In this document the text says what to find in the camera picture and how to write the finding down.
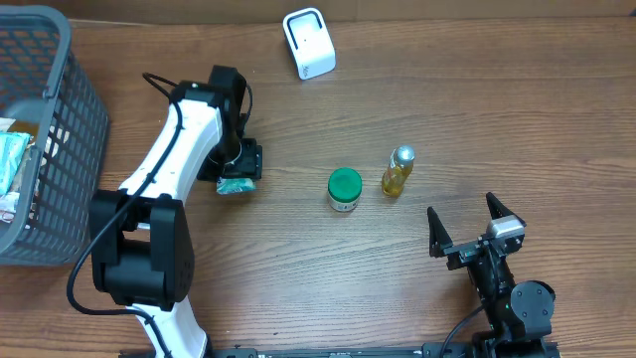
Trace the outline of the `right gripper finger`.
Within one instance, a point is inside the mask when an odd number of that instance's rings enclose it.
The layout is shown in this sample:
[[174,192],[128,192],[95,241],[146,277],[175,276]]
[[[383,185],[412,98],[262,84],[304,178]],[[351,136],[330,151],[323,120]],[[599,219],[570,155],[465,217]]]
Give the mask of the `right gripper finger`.
[[486,202],[492,220],[507,216],[515,216],[515,213],[507,208],[492,192],[486,194]]
[[453,246],[452,239],[432,207],[427,208],[426,215],[429,226],[429,255],[434,258],[445,257],[445,250]]

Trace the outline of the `teal tissue pack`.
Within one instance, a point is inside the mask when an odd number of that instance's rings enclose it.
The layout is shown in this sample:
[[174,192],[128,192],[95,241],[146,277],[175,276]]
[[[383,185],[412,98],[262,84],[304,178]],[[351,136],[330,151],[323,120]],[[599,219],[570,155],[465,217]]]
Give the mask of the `teal tissue pack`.
[[245,193],[254,191],[255,189],[256,185],[254,181],[249,178],[220,178],[217,181],[217,193],[219,195]]

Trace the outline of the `yellow bottle silver cap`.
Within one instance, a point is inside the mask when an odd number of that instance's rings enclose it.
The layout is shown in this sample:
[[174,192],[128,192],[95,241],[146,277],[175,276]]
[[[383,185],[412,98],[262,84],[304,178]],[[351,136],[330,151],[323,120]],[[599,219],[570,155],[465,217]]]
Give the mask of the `yellow bottle silver cap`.
[[390,197],[398,197],[404,188],[406,179],[412,172],[415,151],[410,145],[397,147],[390,156],[387,170],[382,177],[383,192]]

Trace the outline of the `green lid jar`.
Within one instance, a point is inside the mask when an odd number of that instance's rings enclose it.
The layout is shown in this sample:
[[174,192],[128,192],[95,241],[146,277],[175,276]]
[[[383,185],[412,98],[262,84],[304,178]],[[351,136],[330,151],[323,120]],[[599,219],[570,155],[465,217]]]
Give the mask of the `green lid jar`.
[[349,167],[336,169],[329,177],[327,194],[329,205],[338,212],[354,210],[363,190],[360,174]]

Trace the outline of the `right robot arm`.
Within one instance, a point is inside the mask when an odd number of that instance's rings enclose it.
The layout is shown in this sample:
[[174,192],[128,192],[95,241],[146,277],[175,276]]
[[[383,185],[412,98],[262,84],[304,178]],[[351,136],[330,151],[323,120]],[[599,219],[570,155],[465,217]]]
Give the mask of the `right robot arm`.
[[515,282],[507,257],[523,246],[526,222],[491,192],[486,232],[454,245],[438,214],[427,209],[429,255],[446,258],[450,270],[466,268],[480,305],[457,323],[441,343],[422,345],[424,357],[557,357],[552,333],[555,291],[540,280]]

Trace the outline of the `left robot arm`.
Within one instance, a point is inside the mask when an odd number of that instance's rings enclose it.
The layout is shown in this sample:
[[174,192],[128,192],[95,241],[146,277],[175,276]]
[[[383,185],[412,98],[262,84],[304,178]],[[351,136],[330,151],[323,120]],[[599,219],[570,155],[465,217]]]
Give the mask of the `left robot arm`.
[[225,66],[204,83],[143,77],[168,99],[164,128],[117,190],[93,195],[91,242],[79,261],[91,262],[95,288],[116,305],[97,315],[135,316],[153,346],[149,356],[211,357],[189,299],[195,254],[185,204],[196,181],[248,188],[260,179],[262,148],[245,136],[250,112],[241,107],[252,90]]

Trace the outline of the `white barcode scanner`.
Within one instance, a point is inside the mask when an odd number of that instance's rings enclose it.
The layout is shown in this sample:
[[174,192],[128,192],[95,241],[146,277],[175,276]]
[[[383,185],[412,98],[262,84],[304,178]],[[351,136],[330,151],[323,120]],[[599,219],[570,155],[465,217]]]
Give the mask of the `white barcode scanner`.
[[308,7],[287,14],[282,28],[298,77],[309,80],[336,68],[336,52],[322,13]]

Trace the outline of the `grey plastic mesh basket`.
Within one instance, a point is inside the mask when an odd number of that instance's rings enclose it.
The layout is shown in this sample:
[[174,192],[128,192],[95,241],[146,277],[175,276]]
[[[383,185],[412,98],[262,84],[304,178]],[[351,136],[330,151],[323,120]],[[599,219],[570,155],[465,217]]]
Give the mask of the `grey plastic mesh basket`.
[[109,118],[72,51],[72,27],[47,6],[1,8],[1,114],[35,124],[15,217],[1,225],[4,266],[60,266],[89,242]]

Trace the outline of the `snack packet in basket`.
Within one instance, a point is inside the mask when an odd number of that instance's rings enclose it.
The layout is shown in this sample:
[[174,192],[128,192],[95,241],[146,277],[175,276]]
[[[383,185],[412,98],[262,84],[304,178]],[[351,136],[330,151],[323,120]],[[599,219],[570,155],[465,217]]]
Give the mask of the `snack packet in basket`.
[[19,199],[19,192],[8,192],[0,197],[0,220],[3,223],[11,224],[14,221]]

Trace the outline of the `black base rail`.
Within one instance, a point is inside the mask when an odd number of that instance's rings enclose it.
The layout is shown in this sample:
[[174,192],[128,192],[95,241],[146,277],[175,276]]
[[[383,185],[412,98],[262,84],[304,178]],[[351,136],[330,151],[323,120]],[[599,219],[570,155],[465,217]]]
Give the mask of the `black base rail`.
[[[450,343],[443,356],[440,353],[442,343],[425,343],[421,347],[406,348],[370,348],[365,350],[357,349],[341,349],[341,350],[279,350],[279,351],[257,351],[253,348],[232,348],[232,349],[214,349],[209,353],[205,353],[204,357],[215,358],[468,358],[468,357],[486,357],[486,355],[477,355],[470,352],[470,345],[467,343]],[[546,345],[545,353],[540,353],[542,347],[531,348],[531,353],[513,353],[511,349],[502,348],[501,353],[497,353],[495,357],[561,357],[560,352],[555,343]],[[120,351],[119,358],[150,358],[155,357],[153,351]]]

